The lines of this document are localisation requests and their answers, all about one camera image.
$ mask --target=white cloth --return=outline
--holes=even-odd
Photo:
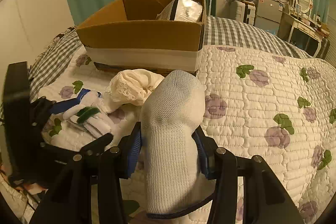
[[[84,107],[93,106],[99,108],[99,106],[101,105],[102,100],[100,100],[100,98],[98,97],[98,92],[89,91],[83,96],[80,104],[69,108],[63,113],[63,119],[70,121],[71,124],[78,127],[78,116],[76,116],[77,112],[82,110]],[[93,117],[89,117],[83,123],[83,127],[86,128],[95,138],[99,138],[104,134],[111,133],[110,123],[112,123],[112,121],[108,118],[108,116],[105,113],[100,112],[95,114]]]
[[[112,78],[102,96],[101,108],[111,113],[127,103],[141,106],[163,79],[162,75],[145,69],[123,70]]]
[[[214,183],[199,171],[197,147],[192,139],[203,120],[204,90],[196,77],[175,70],[142,107],[148,213],[181,211],[214,190]]]

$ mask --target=table leg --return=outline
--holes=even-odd
[[[316,58],[317,54],[319,53],[320,49],[321,49],[321,41],[318,41],[318,46],[317,46],[317,50],[316,52],[314,53],[313,57]]]
[[[293,23],[293,25],[292,25],[292,29],[291,29],[291,32],[289,33],[289,37],[288,37],[288,43],[290,43],[291,42],[291,38],[292,38],[292,34],[293,34],[293,30],[294,30],[294,23]]]

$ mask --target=quilted bedspread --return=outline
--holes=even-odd
[[[321,59],[205,47],[197,76],[207,86],[206,134],[235,155],[261,155],[313,223],[336,190],[335,68]],[[238,192],[239,210],[242,180]]]
[[[63,75],[42,88],[39,96],[57,101],[73,98],[75,81],[81,81],[85,88],[104,91],[111,77],[97,71],[81,47]],[[206,85],[206,109],[201,124],[206,135],[237,156],[261,155],[288,191],[305,223],[313,223],[336,190],[336,70],[320,59],[204,46],[197,77]],[[138,108],[124,105],[111,115],[115,130],[129,134],[138,115]],[[44,132],[52,144],[79,150],[92,140],[87,133],[70,129],[64,121],[61,131],[50,134],[54,119]],[[157,222],[145,214],[144,178],[140,159],[132,177],[121,180],[130,223]],[[239,179],[238,184],[236,222],[241,223],[243,180]],[[187,216],[165,222],[205,223],[210,206],[211,202]],[[97,220],[97,210],[93,220]]]

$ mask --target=metal screw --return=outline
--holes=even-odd
[[[263,161],[263,158],[260,157],[259,155],[255,155],[255,156],[253,157],[253,159],[254,159],[256,162],[262,162],[262,161]]]
[[[76,154],[76,155],[74,155],[74,157],[72,159],[74,161],[80,161],[82,159],[82,155],[81,154]]]
[[[223,155],[226,153],[226,149],[224,147],[219,147],[216,149],[216,152]]]
[[[111,153],[118,153],[120,151],[119,147],[118,146],[113,146],[111,147],[110,149],[110,152]]]

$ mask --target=cardboard box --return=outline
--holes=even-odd
[[[160,72],[199,67],[206,21],[155,20],[172,0],[115,0],[77,27],[87,54],[101,70],[145,68]]]

